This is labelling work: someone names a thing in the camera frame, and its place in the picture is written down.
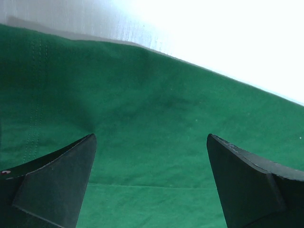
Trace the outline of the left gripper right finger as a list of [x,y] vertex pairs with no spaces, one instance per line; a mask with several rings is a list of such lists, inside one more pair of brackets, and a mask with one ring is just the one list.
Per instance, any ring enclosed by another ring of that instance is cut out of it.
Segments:
[[304,173],[209,134],[207,151],[229,228],[302,228]]

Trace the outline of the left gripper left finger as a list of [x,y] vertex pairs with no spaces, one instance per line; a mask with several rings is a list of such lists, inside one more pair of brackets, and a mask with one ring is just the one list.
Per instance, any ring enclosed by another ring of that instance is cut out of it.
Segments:
[[0,172],[2,228],[74,228],[77,225],[97,139],[70,145]]

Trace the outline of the dark green t shirt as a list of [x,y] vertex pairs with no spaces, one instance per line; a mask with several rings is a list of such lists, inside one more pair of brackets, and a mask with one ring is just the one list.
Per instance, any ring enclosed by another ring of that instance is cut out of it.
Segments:
[[0,167],[88,134],[80,228],[223,228],[215,134],[304,168],[302,106],[144,48],[0,27]]

